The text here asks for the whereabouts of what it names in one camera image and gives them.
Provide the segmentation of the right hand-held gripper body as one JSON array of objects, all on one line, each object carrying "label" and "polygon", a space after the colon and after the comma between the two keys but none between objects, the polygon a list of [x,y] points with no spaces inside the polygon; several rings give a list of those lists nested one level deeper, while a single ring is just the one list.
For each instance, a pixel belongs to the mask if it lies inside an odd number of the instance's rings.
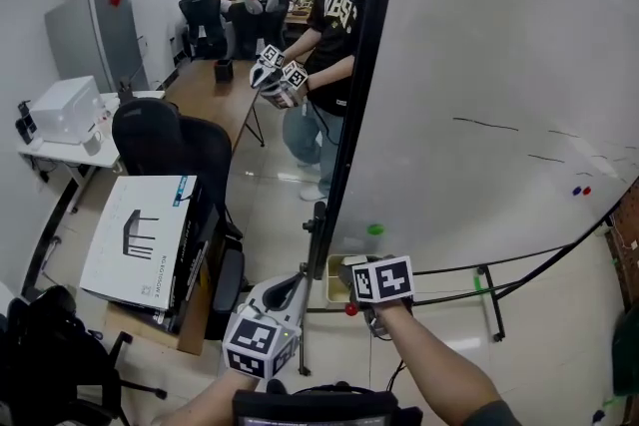
[{"label": "right hand-held gripper body", "polygon": [[374,337],[389,337],[377,306],[398,302],[411,313],[414,282],[408,256],[347,256],[339,264],[337,276],[348,293],[346,313],[361,312]]}]

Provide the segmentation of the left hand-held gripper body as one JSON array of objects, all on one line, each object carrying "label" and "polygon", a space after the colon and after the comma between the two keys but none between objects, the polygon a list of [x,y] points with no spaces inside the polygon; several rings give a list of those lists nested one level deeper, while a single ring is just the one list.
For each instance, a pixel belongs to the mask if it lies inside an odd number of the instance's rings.
[{"label": "left hand-held gripper body", "polygon": [[296,354],[306,312],[306,275],[284,274],[256,284],[231,314],[223,339],[226,367],[274,378]]}]

